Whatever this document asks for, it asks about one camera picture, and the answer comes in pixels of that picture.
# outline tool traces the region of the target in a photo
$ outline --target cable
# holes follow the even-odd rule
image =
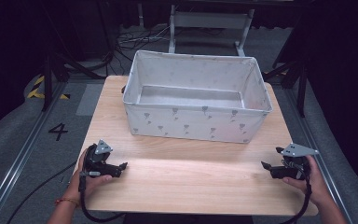
[[[126,59],[128,59],[130,62],[132,62],[132,59],[131,59],[131,58],[129,58],[127,55],[123,54],[123,52],[121,51],[121,48],[120,48],[120,47],[119,47],[119,48],[116,48],[116,50],[117,50],[117,52],[118,52],[119,54],[121,54],[124,58],[126,58]]]
[[[90,66],[90,67],[85,67],[85,68],[90,70],[90,71],[93,71],[93,70],[97,70],[99,68],[103,68],[103,67],[107,66],[113,60],[112,54],[113,53],[111,51],[107,52],[106,55],[103,57],[101,63],[93,65],[93,66]],[[68,70],[69,72],[72,72],[72,73],[81,73],[80,70],[75,69],[72,66],[71,67],[65,67],[65,68],[66,68],[66,70]]]
[[[197,29],[197,31],[200,31],[200,32],[205,33],[207,35],[221,35],[224,30],[225,29],[218,29],[218,28],[215,28],[215,29],[212,29],[212,28],[199,28],[199,29]]]
[[[123,65],[121,64],[121,60],[116,55],[115,55],[115,58],[118,60],[118,63],[120,64],[120,68],[123,70],[121,75],[124,76],[124,73],[126,72],[126,70],[124,69]]]
[[[45,184],[47,184],[50,180],[52,180],[53,178],[55,178],[57,175],[62,174],[63,172],[65,172],[66,170],[68,170],[69,168],[71,168],[72,166],[74,166],[76,164],[76,161],[71,163],[70,165],[68,165],[67,167],[65,167],[63,170],[59,171],[57,174],[53,175],[52,177],[50,177],[49,179],[45,180],[43,183],[41,183],[39,186],[36,187],[36,189],[34,189],[31,193],[29,193],[24,200],[22,200],[22,202],[17,206],[17,208],[14,210],[13,214],[11,214],[9,220],[7,221],[7,224],[9,224],[11,222],[11,220],[14,218],[14,216],[16,216],[17,212],[20,210],[20,208],[25,204],[25,202],[35,193],[37,192],[40,188],[42,188]]]
[[[113,73],[115,73],[115,75],[117,76],[117,73],[116,73],[115,69],[113,69],[113,67],[112,67],[112,64],[111,64],[111,63],[109,63],[109,66],[110,66],[110,68],[112,69]]]
[[[157,31],[156,33],[152,34],[152,31],[149,31],[148,35],[142,36],[145,32],[142,32],[140,35],[136,36],[135,38],[125,38],[121,40],[120,42],[117,42],[117,51],[123,55],[122,50],[137,50],[143,48],[145,45],[150,43],[155,43],[161,39],[169,40],[164,37],[159,37],[159,35],[165,36],[169,31],[170,26],[165,27],[162,30]],[[133,42],[131,47],[122,46],[120,44],[128,44],[130,42]]]
[[[83,214],[86,216],[86,218],[88,218],[91,221],[94,222],[108,222],[108,221],[112,221],[114,219],[117,219],[118,217],[122,217],[125,215],[125,213],[119,213],[117,215],[114,215],[113,217],[108,217],[108,218],[97,218],[92,216],[89,211],[86,208],[86,202],[85,202],[85,198],[86,198],[86,177],[87,175],[89,175],[86,171],[86,164],[87,164],[87,157],[89,156],[89,151],[90,148],[88,147],[86,149],[86,155],[83,159],[83,167],[81,169],[81,173],[80,173],[80,177],[79,177],[79,192],[80,192],[80,204],[81,204],[81,210],[83,211]]]
[[[305,176],[305,181],[307,183],[307,192],[305,194],[305,198],[304,198],[304,203],[303,206],[301,207],[301,210],[292,218],[290,218],[289,220],[281,223],[281,224],[291,224],[291,223],[296,223],[298,221],[299,218],[301,218],[305,211],[307,210],[308,204],[310,202],[310,195],[312,194],[312,187],[310,185],[310,175],[305,175],[305,172],[303,171],[303,169],[301,167],[298,167],[296,164],[292,164],[295,168],[297,168],[297,170],[299,172],[301,172],[301,174],[303,176]]]
[[[60,33],[57,30],[57,27],[54,25],[54,21],[53,19],[50,17],[48,10],[45,7],[45,4],[43,4],[43,1],[39,0],[40,6],[43,8],[43,11],[45,13],[45,16],[48,18],[48,21],[51,25],[51,27],[54,29],[54,32],[56,33],[57,37],[60,39],[60,42],[63,46],[63,48],[65,49],[65,51],[68,53],[68,56],[72,59],[75,60],[75,58],[72,56],[72,54],[70,53],[69,49],[66,47],[65,43],[63,42],[63,39],[60,35]]]

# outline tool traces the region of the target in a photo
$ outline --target skin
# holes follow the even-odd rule
[[[86,155],[86,150],[82,153],[79,161],[77,170],[74,172],[71,178],[71,182],[62,195],[62,198],[72,199],[80,202],[80,192],[78,191],[79,186],[79,174],[81,172],[81,168],[83,167],[83,159]],[[108,183],[112,180],[111,175],[103,175],[98,176],[96,178],[91,178],[89,176],[86,177],[86,199],[91,195],[91,193],[98,187],[105,183]],[[76,209],[76,205],[72,202],[62,201],[60,202],[56,208],[54,209],[53,214],[51,215],[50,219],[48,220],[48,224],[65,224],[65,223],[72,223],[72,216],[74,215]]]
[[[318,164],[312,156],[307,156],[310,162],[310,184],[312,185],[312,194],[310,201],[313,202],[319,210],[319,214],[323,224],[346,224],[347,221],[342,215],[338,206],[331,197]],[[285,177],[284,183],[291,185],[297,189],[301,189],[305,194],[307,186],[305,180],[295,180]]]
[[[80,202],[80,193],[78,192],[78,184],[79,184],[79,174],[81,172],[81,168],[83,167],[83,159],[85,156],[85,152],[82,153],[77,170],[74,172],[70,185],[65,193],[62,195],[63,198],[73,199]],[[323,224],[346,224],[347,221],[345,217],[342,215],[338,206],[334,202],[331,197],[326,184],[324,183],[324,179],[322,176],[319,167],[312,156],[307,156],[308,161],[310,162],[310,184],[312,185],[312,194],[310,195],[310,200],[318,207],[319,213],[321,215]],[[96,178],[87,177],[87,185],[86,185],[86,198],[91,195],[91,193],[98,187],[105,183],[108,183],[112,180],[111,175],[99,176]],[[285,177],[282,180],[284,183],[291,185],[297,189],[302,190],[304,193],[306,192],[306,182],[305,180],[295,180],[290,177]],[[74,215],[76,209],[76,205],[72,202],[63,201],[59,203],[50,219],[48,220],[48,224],[66,224],[72,223],[72,217]]]

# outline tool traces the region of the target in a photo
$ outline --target number 4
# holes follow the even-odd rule
[[[61,134],[62,133],[68,133],[68,131],[64,130],[63,128],[65,127],[65,125],[63,123],[60,123],[59,125],[55,126],[54,128],[48,130],[49,133],[57,133],[57,139],[56,141],[60,141],[61,138]]]

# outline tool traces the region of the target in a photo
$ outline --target black wire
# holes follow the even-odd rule
[[[306,181],[306,184],[307,184],[307,192],[305,194],[305,198],[304,198],[304,203],[303,203],[303,206],[301,207],[301,210],[295,215],[293,216],[292,218],[290,218],[289,220],[281,223],[281,224],[291,224],[291,223],[296,223],[298,221],[299,218],[301,218],[305,211],[307,210],[307,207],[308,207],[308,203],[310,202],[310,195],[312,194],[312,188],[311,188],[311,185],[310,185],[310,176],[309,175],[305,175],[304,171],[302,169],[299,169],[297,167],[298,171],[301,172],[301,174],[303,176],[305,176],[305,181]]]
[[[94,71],[94,70],[97,70],[97,69],[100,69],[104,66],[107,66],[108,63],[110,63],[112,60],[113,60],[113,57],[111,56],[111,54],[113,54],[111,51],[109,51],[107,53],[107,56],[104,60],[102,60],[101,63],[99,64],[96,64],[96,65],[93,65],[93,66],[90,66],[90,67],[85,67],[86,69],[90,70],[90,71]],[[78,69],[75,69],[73,67],[65,67],[67,71],[71,72],[71,73],[81,73],[81,71],[79,71]]]
[[[129,58],[129,57],[127,57],[127,55],[123,54],[123,52],[121,51],[121,47],[116,48],[116,50],[117,50],[117,52],[118,52],[119,54],[121,54],[124,58],[126,58],[126,59],[128,59],[130,62],[132,62],[132,59],[131,59],[131,58]]]
[[[125,213],[119,213],[117,215],[114,215],[113,217],[108,217],[108,218],[97,218],[92,216],[89,211],[86,208],[86,177],[87,177],[87,172],[86,172],[86,164],[87,164],[87,158],[89,157],[89,152],[90,152],[90,148],[88,147],[86,150],[86,155],[83,159],[83,167],[81,168],[81,173],[79,175],[79,192],[80,192],[80,204],[81,204],[81,210],[83,211],[83,214],[86,216],[86,218],[88,218],[89,220],[93,221],[93,222],[108,222],[108,221],[112,221],[114,219],[117,219],[118,217],[122,217],[125,215]]]
[[[68,170],[69,168],[71,168],[72,166],[74,166],[76,164],[76,161],[71,163],[70,165],[68,165],[67,167],[65,167],[63,170],[59,171],[57,174],[53,175],[52,177],[50,177],[49,179],[45,180],[43,183],[41,183],[39,186],[36,187],[36,189],[34,189],[31,193],[29,193],[24,200],[22,200],[22,202],[19,204],[19,206],[17,206],[17,208],[14,210],[13,214],[11,214],[9,220],[7,221],[7,224],[11,222],[11,220],[14,218],[14,216],[16,216],[17,212],[20,210],[20,208],[22,207],[23,204],[25,204],[25,202],[35,193],[37,192],[40,188],[42,188],[45,184],[47,184],[51,179],[57,177],[57,175],[62,174],[63,172],[65,172],[66,170]]]
[[[161,32],[162,30],[160,30],[160,29],[158,29],[158,30],[150,30],[150,31],[152,31],[152,32],[156,32],[157,34],[159,33],[159,32]],[[134,33],[144,33],[145,31],[131,31],[131,32],[126,32],[126,33],[121,33],[121,35],[131,35],[131,38],[128,38],[128,39],[133,39],[134,37],[133,37],[133,34]]]
[[[120,48],[120,53],[122,54],[122,50],[124,49],[124,50],[137,50],[137,49],[141,49],[141,48],[143,48],[144,46],[146,46],[147,44],[150,44],[150,43],[156,43],[156,42],[158,42],[159,40],[161,40],[162,39],[162,37],[161,38],[158,38],[157,36],[155,36],[155,35],[162,35],[162,36],[165,36],[167,33],[168,33],[168,31],[169,31],[169,29],[168,29],[168,27],[165,27],[164,29],[161,29],[161,30],[158,30],[158,31],[156,31],[155,33],[152,33],[152,31],[149,31],[149,33],[148,33],[148,35],[145,35],[145,36],[141,36],[141,35],[143,35],[145,32],[143,32],[143,33],[141,33],[140,35],[138,35],[137,37],[134,37],[133,39],[135,40],[135,41],[133,41],[133,44],[132,44],[132,46],[131,47],[127,47],[127,46],[120,46],[120,44],[117,42],[117,45],[118,45],[118,47]],[[155,40],[155,41],[151,41],[150,39],[151,38],[158,38],[158,40]]]
[[[111,64],[111,63],[109,63],[109,66],[110,66],[110,68],[112,69],[113,73],[115,73],[115,75],[117,76],[117,73],[116,73],[115,69],[113,69],[113,67],[112,67],[112,64]]]
[[[61,35],[60,35],[60,32],[58,32],[57,27],[54,25],[54,21],[53,21],[53,19],[50,17],[50,15],[49,15],[49,13],[48,13],[48,10],[47,10],[46,7],[45,7],[45,4],[43,4],[43,2],[42,2],[41,0],[39,0],[39,3],[40,3],[40,5],[41,5],[41,7],[43,8],[43,11],[44,11],[46,17],[48,18],[48,21],[50,22],[51,27],[54,29],[54,31],[55,31],[57,37],[60,39],[60,42],[61,42],[63,48],[65,49],[66,53],[68,53],[68,56],[69,56],[72,60],[75,61],[75,58],[73,57],[73,55],[70,53],[69,49],[66,47],[65,43],[63,42],[63,39],[62,39],[62,37],[61,37]]]
[[[179,30],[174,36],[179,36],[186,28],[178,27],[176,30]]]
[[[121,60],[115,55],[115,58],[117,58],[118,63],[120,64],[120,68],[123,70],[123,72],[121,73],[122,76],[124,76],[124,73],[126,72],[126,70],[124,69],[123,65],[121,64]]]
[[[210,28],[199,28],[197,30],[207,35],[221,35],[225,29],[217,29],[218,31],[216,33],[213,33],[213,29]]]

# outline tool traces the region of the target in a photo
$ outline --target aluminum rail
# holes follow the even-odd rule
[[[307,123],[307,121],[303,118],[300,117],[297,107],[296,107],[296,96],[294,94],[294,92],[292,90],[284,90],[284,93],[290,103],[291,108],[294,110],[294,112],[296,113],[296,120],[298,122],[298,124],[301,127],[302,132],[304,133],[307,142],[309,144],[309,146],[313,149],[318,149],[318,146],[316,144],[316,141],[312,135],[312,132],[310,131],[310,126]],[[327,169],[326,164],[324,163],[324,159],[322,158],[322,155],[316,155],[315,156],[315,160],[318,163],[318,166],[324,176],[324,181],[330,191],[330,194],[332,195],[334,201],[336,202],[336,204],[338,205],[338,207],[340,208],[340,210],[343,212],[345,218],[347,219],[348,223],[353,223],[351,220],[351,216],[348,212],[348,209],[346,208],[344,202],[342,202],[342,198],[339,195],[336,183],[333,180],[333,177],[331,176],[330,172]]]
[[[19,155],[17,156],[16,160],[14,160],[13,164],[11,165],[10,169],[7,171],[7,174],[0,186],[0,210],[2,209],[5,201],[7,200],[8,195],[12,191],[14,185],[16,184],[22,169],[25,166],[25,163],[28,161],[32,151],[34,150],[34,144],[40,134],[40,131],[45,124],[46,120],[48,119],[49,114],[52,111],[52,108],[60,99],[61,94],[66,86],[66,83],[59,82],[53,92],[53,100],[45,112],[41,112],[39,117],[36,120],[36,123],[31,130],[28,138],[26,139],[24,145],[22,146]]]

